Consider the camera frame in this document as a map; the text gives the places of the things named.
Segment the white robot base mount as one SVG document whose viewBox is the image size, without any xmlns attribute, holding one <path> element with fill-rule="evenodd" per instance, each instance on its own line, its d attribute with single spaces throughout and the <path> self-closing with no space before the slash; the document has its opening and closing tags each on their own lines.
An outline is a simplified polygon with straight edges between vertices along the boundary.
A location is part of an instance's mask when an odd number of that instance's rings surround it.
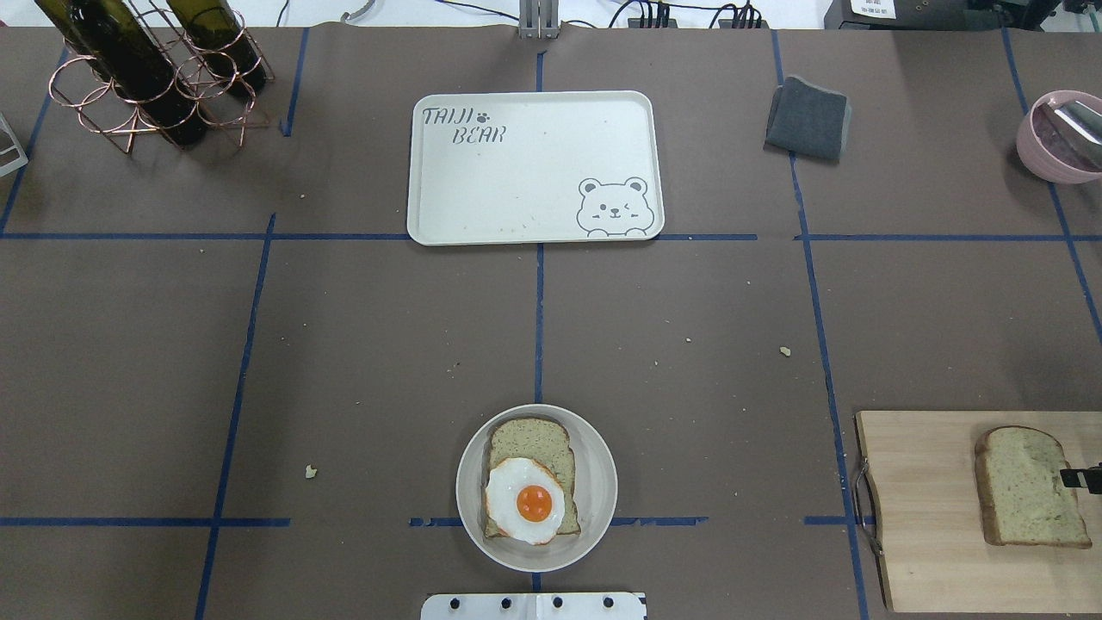
<svg viewBox="0 0 1102 620">
<path fill-rule="evenodd" d="M 421 619 L 647 619 L 644 592 L 444 592 Z"/>
</svg>

